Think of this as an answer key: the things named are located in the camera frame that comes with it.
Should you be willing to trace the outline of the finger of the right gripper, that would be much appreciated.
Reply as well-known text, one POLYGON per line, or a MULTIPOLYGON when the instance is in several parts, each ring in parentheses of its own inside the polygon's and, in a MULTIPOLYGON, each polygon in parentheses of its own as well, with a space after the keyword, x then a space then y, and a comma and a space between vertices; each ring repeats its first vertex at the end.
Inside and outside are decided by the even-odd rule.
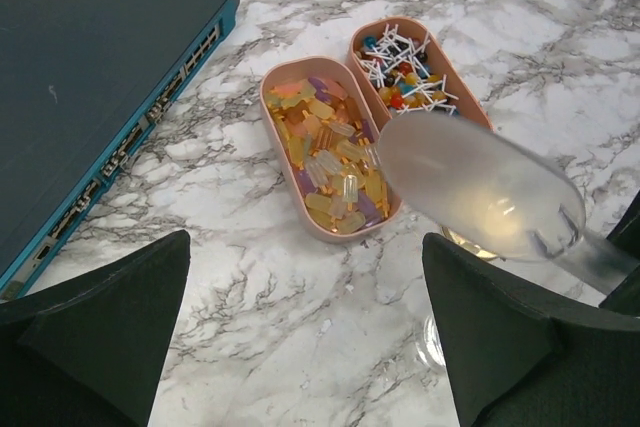
POLYGON ((640 255, 640 194, 637 194, 624 215, 607 236, 607 240, 628 255, 640 255))
POLYGON ((640 316, 640 267, 629 274, 600 304, 601 309, 633 317, 640 316))

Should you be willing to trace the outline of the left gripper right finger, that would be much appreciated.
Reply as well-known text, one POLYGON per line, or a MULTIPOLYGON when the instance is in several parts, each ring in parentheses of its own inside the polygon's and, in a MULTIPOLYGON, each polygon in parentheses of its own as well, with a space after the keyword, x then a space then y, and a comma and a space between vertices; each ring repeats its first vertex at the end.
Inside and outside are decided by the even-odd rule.
POLYGON ((462 426, 636 426, 639 321, 429 233, 422 262, 462 426))

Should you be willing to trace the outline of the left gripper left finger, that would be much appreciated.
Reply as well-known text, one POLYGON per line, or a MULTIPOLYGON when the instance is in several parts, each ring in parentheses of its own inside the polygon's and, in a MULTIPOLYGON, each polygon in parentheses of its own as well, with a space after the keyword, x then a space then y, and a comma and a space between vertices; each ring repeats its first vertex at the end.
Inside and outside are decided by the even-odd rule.
POLYGON ((189 266, 179 230, 2 304, 2 425, 147 425, 189 266))

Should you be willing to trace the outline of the clear plastic jar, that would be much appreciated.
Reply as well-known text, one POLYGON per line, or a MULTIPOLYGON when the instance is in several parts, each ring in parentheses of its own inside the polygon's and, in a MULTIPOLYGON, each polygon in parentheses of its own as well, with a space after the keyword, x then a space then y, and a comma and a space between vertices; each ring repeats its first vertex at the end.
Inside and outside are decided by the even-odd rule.
POLYGON ((414 326, 414 341, 418 359, 428 368, 442 373, 446 371, 446 361, 432 315, 419 320, 414 326))

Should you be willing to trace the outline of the clear plastic scoop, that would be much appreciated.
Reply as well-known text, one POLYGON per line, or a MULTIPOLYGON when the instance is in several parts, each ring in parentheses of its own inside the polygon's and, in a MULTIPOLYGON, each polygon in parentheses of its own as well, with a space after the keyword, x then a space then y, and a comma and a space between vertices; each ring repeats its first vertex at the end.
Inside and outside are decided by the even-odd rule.
POLYGON ((639 266, 587 227, 584 199, 562 170, 472 121, 403 114, 383 127, 376 151, 409 206, 500 258, 553 263, 603 294, 639 266))

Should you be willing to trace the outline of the pink tray of lollipops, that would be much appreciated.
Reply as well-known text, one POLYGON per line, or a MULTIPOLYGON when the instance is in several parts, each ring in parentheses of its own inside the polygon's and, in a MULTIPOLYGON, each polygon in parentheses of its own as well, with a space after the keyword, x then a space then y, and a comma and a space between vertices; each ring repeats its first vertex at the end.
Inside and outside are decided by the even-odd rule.
POLYGON ((417 111, 464 117, 493 126, 427 28, 409 17, 388 17, 357 30, 346 59, 376 126, 417 111))

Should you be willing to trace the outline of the pink tray of popsicle candies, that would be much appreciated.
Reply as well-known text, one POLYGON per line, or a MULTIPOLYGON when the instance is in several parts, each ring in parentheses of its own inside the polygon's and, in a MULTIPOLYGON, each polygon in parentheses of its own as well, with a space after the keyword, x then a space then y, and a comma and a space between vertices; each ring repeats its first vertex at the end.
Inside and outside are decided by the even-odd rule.
POLYGON ((375 152, 379 129, 355 76, 328 57, 271 68, 263 122, 298 217, 319 240, 345 243, 388 224, 401 206, 375 152))

